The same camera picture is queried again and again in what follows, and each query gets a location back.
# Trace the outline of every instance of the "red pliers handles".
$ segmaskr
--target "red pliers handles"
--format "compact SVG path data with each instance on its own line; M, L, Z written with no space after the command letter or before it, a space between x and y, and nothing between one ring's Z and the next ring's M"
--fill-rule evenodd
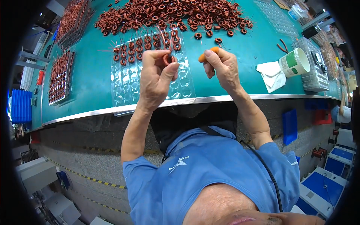
M286 47L286 44L284 43L284 41L282 39L280 39L280 41L283 43L283 45L285 46L285 50L283 48L280 47L279 44L277 44L277 46L280 48L281 51L285 52L285 53L289 53L288 48Z

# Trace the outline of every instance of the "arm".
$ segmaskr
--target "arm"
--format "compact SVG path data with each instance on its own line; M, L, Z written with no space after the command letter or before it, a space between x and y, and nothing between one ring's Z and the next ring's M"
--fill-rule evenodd
M240 84L236 56L219 48L218 54L210 50L204 52L205 72L208 78L215 75L228 94L234 100L246 130L250 133L256 149L265 143L273 142L269 123L263 112L245 92Z
M343 106L344 106L344 104L345 104L345 95L344 95L344 92L342 93L342 98L341 98L341 103L340 103L340 108L339 108L339 114L340 115L344 115L344 108L343 108Z
M151 115L165 100L171 80L177 78L178 63L164 67L162 57L169 50L145 51L140 79L140 98L125 130L121 144L121 164L144 154L145 136Z

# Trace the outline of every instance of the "white plastic container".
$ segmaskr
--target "white plastic container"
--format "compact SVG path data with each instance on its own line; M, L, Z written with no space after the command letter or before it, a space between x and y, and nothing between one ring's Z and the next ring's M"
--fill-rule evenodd
M286 77L293 77L310 71L305 52L296 48L279 59L279 65Z
M291 9L288 11L288 14L293 18L294 20L299 20L300 18L303 18L303 16L300 14L300 12L297 10L295 5L291 7Z

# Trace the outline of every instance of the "person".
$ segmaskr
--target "person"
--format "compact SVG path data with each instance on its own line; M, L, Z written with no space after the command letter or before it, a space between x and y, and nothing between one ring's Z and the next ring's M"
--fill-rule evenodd
M122 140L134 224L324 224L319 217L290 212L300 194L295 154L282 154L271 139L265 115L240 84L236 56L206 50L204 69L208 78L216 72L234 100L256 153L275 178L280 202L265 165L236 140L237 111L235 118L232 112L225 118L230 103L228 108L210 105L198 118L157 109L177 79L179 64L162 64L169 53L144 52L140 99ZM159 168L143 157L150 122L166 158Z
M336 105L331 110L331 118L338 123L350 123L351 122L351 108L345 106L345 94L342 93L340 106Z

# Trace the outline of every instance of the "green workbench surface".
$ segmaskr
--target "green workbench surface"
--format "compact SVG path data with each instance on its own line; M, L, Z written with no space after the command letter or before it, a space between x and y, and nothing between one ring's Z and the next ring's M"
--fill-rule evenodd
M194 32L183 32L184 43L188 55L189 66L193 78L196 97L209 97L227 95L226 91L221 88L216 77L208 79L202 63L198 62L198 57L204 50L215 46L214 38L220 37L223 39L223 46L229 52L234 53L238 59L239 76L241 85L250 95L268 94L264 81L256 71L257 64L274 62L285 55L278 47L277 43L281 45L279 39L283 39L289 51L292 50L291 43L295 38L282 35L274 29L270 24L265 14L260 11L258 6L253 1L235 1L238 2L244 9L244 16L252 17L255 26L252 31L248 30L248 34L243 35L239 31L235 32L233 37L228 37L226 31L214 31L212 38L207 38L203 35L201 42L193 38ZM39 112L40 96L38 98L38 106L33 108L33 129L39 128L42 124L49 124L56 119L73 116L78 113L85 113L99 109L111 108L111 83L110 83L110 67L113 57L112 52L103 52L99 50L111 50L113 42L119 41L118 35L110 34L104 37L100 30L94 28L94 23L98 16L107 10L107 5L114 3L113 0L92 1L92 8L96 10L91 18L82 39L71 47L75 51L75 59L73 64L73 71L71 76L71 93L69 98L59 105L49 106L48 104L48 90L49 90L49 76L53 63L53 57L61 50L55 45L50 53L51 61L45 71L43 98L42 98L42 119ZM121 1L114 6L122 6L126 1ZM300 24L293 21L295 27L300 34ZM125 33L125 39L133 35L134 32L129 31ZM36 80L38 70L35 70L33 79ZM318 95L324 96L324 93L306 92L303 90L301 77L294 76L286 79L286 85L271 94L285 94L285 95Z

